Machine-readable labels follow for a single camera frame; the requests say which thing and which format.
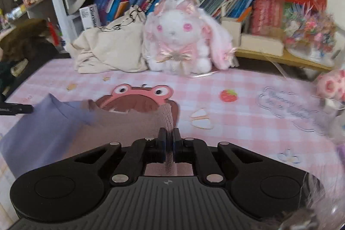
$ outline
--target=stuffed toy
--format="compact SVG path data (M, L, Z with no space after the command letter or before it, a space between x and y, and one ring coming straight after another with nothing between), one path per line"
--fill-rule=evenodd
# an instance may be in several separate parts
M322 98L345 102L345 70L332 70L319 75L316 94Z
M162 0L147 17L143 53L153 71L204 74L236 65L232 37L189 0Z

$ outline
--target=metal rivet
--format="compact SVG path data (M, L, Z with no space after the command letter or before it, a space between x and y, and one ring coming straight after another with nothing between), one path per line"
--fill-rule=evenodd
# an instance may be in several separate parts
M221 176L220 174L217 173L213 173L213 174L209 174L206 179L209 182L221 182L224 178L223 176Z
M129 180L129 177L126 176L125 174L116 174L114 175L111 180L116 183L121 183L121 182L126 182Z

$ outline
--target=paper box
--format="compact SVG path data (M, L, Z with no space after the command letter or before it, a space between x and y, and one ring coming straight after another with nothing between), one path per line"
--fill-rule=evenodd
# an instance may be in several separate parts
M97 6L95 4L79 9L79 13L82 18L84 30L101 26Z

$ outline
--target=bunny plush pink eyes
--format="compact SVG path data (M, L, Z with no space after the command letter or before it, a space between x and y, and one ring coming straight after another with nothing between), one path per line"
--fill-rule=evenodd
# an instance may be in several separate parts
M191 31L192 30L192 25L191 24L184 24L183 25L183 30L184 31Z

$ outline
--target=flower sticker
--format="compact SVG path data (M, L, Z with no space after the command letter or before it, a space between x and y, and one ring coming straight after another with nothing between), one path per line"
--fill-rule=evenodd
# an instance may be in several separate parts
M291 151L291 149L286 149L283 153L279 153L278 159L282 162L285 162L286 164L299 164L301 163L298 156L294 155Z

